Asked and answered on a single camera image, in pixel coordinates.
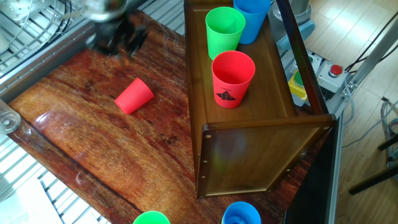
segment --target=yellow object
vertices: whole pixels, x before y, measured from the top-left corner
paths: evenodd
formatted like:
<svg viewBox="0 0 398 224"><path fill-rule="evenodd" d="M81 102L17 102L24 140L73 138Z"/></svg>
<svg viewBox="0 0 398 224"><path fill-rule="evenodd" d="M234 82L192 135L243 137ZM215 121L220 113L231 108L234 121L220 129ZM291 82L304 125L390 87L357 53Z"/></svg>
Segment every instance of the yellow object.
<svg viewBox="0 0 398 224"><path fill-rule="evenodd" d="M307 101L308 98L307 98L307 93L305 92L305 88L302 87L302 86L300 86L300 85L298 85L298 84L296 84L296 82L295 82L295 80L294 80L294 77L296 76L296 74L297 74L298 72L299 72L299 71L297 70L297 71L293 74L292 78L289 80L289 82L288 82L289 88L290 88L290 91L291 91L293 94L295 94L295 95L297 95L298 97L300 97L300 99L302 99L303 101Z"/></svg>

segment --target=emergency stop button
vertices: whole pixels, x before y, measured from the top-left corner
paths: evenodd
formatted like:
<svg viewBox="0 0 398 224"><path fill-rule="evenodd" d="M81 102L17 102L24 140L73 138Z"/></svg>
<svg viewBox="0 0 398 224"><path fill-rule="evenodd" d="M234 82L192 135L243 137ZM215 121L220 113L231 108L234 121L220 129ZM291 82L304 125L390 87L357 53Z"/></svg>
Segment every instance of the emergency stop button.
<svg viewBox="0 0 398 224"><path fill-rule="evenodd" d="M329 71L329 75L333 78L336 78L342 73L343 73L343 68L339 65L332 65Z"/></svg>

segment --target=wooden tabletop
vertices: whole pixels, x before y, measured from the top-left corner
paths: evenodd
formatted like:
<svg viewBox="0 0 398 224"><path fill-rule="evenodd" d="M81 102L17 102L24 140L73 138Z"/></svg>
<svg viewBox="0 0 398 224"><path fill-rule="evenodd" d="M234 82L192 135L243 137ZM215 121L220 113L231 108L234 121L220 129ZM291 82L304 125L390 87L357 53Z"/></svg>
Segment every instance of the wooden tabletop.
<svg viewBox="0 0 398 224"><path fill-rule="evenodd" d="M84 50L23 92L9 136L111 223L157 210L171 223L219 223L233 202L278 224L305 177L312 151L269 193L197 199L190 137L185 39L143 12L148 38L133 61ZM114 99L140 78L155 97L130 115Z"/></svg>

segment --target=red cup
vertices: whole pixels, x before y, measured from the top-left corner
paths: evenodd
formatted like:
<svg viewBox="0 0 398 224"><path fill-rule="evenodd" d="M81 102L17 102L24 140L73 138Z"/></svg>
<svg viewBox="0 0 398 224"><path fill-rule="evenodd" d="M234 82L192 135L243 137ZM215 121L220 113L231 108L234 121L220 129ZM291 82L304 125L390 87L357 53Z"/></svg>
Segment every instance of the red cup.
<svg viewBox="0 0 398 224"><path fill-rule="evenodd" d="M149 87L136 78L114 102L124 113L131 114L153 97L154 94Z"/></svg>
<svg viewBox="0 0 398 224"><path fill-rule="evenodd" d="M237 107L256 71L253 60L242 52L229 50L214 58L211 70L216 103L224 108Z"/></svg>

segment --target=red button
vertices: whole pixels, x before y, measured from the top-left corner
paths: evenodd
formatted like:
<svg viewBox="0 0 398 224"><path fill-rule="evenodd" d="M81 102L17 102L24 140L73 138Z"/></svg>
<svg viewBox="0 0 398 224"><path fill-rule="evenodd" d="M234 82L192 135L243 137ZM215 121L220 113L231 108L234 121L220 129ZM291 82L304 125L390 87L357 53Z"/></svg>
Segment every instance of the red button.
<svg viewBox="0 0 398 224"><path fill-rule="evenodd" d="M340 75L343 73L343 68L339 65L332 65L330 68L330 72L334 75Z"/></svg>

